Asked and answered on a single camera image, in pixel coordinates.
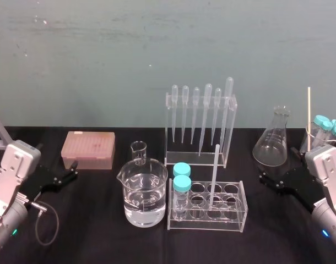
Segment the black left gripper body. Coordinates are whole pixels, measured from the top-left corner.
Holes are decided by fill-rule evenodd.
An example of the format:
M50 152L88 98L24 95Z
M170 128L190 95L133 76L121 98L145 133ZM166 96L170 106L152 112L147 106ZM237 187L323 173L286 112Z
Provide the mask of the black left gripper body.
M31 176L26 180L26 197L35 201L45 192L59 192L60 176L43 165L38 165Z

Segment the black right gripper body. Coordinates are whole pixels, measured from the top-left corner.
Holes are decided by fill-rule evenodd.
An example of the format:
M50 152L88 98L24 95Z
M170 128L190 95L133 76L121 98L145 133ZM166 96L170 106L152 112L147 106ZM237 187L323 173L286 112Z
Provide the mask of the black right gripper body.
M322 187L305 167L291 169L283 175L283 191L309 212L313 212L315 204L324 198Z

